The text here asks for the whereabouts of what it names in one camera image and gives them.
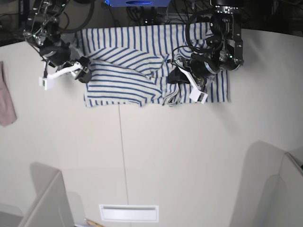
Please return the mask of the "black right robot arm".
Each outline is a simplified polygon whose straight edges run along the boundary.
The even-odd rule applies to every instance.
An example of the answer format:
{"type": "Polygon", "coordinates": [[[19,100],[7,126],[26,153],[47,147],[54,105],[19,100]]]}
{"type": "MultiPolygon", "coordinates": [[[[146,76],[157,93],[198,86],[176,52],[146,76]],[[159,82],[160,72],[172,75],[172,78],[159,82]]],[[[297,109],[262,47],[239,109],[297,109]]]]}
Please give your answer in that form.
{"type": "Polygon", "coordinates": [[[79,46],[76,34],[91,20],[95,2],[89,1],[88,16],[74,29],[59,25],[67,4],[66,0],[36,0],[23,31],[25,41],[38,52],[45,64],[39,78],[39,85],[45,89],[50,89],[54,80],[63,75],[70,75],[85,84],[92,78],[91,61],[79,46]]]}

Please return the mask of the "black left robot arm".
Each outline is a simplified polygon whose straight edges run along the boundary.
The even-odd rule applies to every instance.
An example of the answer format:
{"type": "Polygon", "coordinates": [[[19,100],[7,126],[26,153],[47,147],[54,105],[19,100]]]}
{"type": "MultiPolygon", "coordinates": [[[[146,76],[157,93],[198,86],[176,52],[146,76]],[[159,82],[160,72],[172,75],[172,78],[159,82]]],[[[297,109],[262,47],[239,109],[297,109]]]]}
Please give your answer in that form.
{"type": "Polygon", "coordinates": [[[243,65],[243,41],[241,38],[242,0],[212,0],[211,9],[195,12],[185,24],[186,47],[190,49],[189,59],[172,58],[170,63],[176,68],[169,74],[168,83],[190,83],[186,73],[201,85],[221,70],[236,70],[243,65]],[[212,34],[206,39],[207,48],[193,45],[190,25],[200,17],[205,17],[212,34]]]}

